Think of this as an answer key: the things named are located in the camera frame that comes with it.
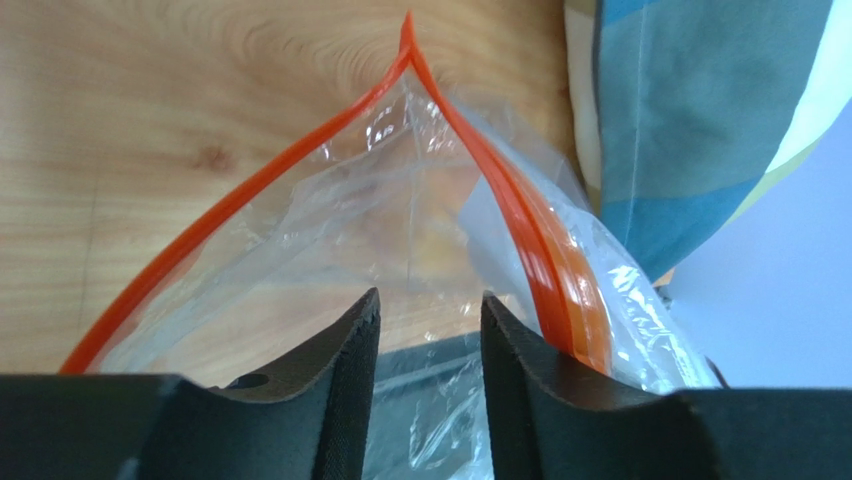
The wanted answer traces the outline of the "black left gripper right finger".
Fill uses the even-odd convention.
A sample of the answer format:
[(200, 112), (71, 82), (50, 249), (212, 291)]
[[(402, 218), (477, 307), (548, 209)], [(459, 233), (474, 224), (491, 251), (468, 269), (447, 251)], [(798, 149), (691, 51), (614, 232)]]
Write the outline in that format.
[(492, 294), (481, 356), (498, 479), (847, 479), (847, 389), (651, 394), (561, 354)]

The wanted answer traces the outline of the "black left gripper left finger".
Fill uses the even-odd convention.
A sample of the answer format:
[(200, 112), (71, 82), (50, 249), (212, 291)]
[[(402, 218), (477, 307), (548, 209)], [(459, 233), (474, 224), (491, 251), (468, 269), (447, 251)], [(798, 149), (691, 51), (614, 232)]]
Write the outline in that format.
[(368, 290), (224, 388), (175, 374), (5, 375), (5, 479), (358, 479), (380, 338)]

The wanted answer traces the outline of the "clear orange zip top bag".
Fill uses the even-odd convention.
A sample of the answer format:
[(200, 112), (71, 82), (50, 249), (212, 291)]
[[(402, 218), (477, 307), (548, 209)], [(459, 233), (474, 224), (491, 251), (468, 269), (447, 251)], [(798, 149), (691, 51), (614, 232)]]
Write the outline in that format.
[(718, 383), (566, 160), (509, 109), (441, 92), (411, 20), (381, 80), (187, 227), (62, 371), (217, 385), (369, 289), (381, 301), (370, 479), (492, 477), (485, 292), (536, 339), (629, 386)]

